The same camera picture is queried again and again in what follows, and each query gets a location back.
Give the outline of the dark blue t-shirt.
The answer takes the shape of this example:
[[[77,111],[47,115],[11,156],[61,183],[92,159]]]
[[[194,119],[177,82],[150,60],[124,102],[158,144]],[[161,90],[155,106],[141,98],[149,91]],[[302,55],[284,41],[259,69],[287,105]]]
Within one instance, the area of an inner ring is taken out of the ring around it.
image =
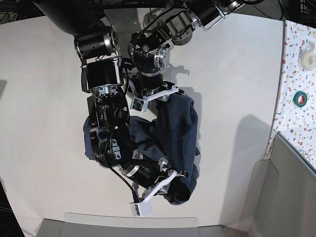
[[[86,156],[102,167],[115,169],[124,182],[130,179],[120,168],[132,159],[168,161],[168,167],[184,170],[189,176],[180,180],[194,191],[198,170],[194,163],[197,149],[198,115],[194,101],[186,95],[173,94],[167,102],[158,102],[157,118],[149,121],[131,116],[122,94],[112,97],[89,96],[89,115],[84,123]]]

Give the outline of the grey chair bottom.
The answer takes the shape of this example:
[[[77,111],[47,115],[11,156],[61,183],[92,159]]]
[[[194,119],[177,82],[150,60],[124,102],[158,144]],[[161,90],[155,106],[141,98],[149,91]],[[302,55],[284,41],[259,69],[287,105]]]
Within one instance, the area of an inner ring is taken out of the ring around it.
[[[112,217],[65,213],[64,221],[43,219],[38,237],[223,237],[221,226],[200,227],[198,219]]]

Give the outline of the grey chair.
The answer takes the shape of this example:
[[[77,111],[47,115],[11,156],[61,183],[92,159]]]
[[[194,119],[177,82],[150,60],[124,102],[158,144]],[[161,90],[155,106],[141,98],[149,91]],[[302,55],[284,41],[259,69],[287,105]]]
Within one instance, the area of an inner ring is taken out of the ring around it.
[[[281,135],[253,168],[240,221],[250,237],[316,235],[316,170]]]
[[[112,217],[65,213],[64,221],[43,219],[38,237],[223,237],[221,226],[200,227],[198,219]]]

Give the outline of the grey chair right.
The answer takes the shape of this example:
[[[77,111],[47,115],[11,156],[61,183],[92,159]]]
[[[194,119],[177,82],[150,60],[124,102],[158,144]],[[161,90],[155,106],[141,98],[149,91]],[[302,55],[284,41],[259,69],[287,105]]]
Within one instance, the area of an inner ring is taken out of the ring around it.
[[[250,237],[316,235],[316,170],[281,135],[253,168],[240,221]]]

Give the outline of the terrazzo patterned side surface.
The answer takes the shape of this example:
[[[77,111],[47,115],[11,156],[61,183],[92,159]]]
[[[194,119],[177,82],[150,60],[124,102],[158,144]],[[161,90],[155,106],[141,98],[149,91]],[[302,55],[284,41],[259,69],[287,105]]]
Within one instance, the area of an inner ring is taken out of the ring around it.
[[[302,71],[298,66],[299,51],[304,43],[316,44],[316,30],[292,21],[284,24],[280,80],[276,108],[265,158],[272,153],[274,137],[280,133],[312,166],[316,165],[316,69]],[[306,93],[304,107],[297,107],[293,97]]]

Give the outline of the green tape roll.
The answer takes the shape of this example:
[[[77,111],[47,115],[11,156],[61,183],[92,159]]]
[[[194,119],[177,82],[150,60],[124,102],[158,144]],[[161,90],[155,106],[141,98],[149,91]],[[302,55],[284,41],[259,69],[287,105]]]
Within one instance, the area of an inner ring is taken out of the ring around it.
[[[301,108],[304,107],[307,103],[308,97],[306,93],[298,91],[293,97],[293,103],[295,106]]]

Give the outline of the clear tape roll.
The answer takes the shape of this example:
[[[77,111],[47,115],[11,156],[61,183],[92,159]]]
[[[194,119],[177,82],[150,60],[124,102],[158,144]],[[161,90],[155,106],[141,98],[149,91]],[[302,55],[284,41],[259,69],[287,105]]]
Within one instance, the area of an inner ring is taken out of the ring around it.
[[[298,66],[302,71],[312,71],[316,68],[315,48],[315,44],[311,41],[302,45],[298,57]]]

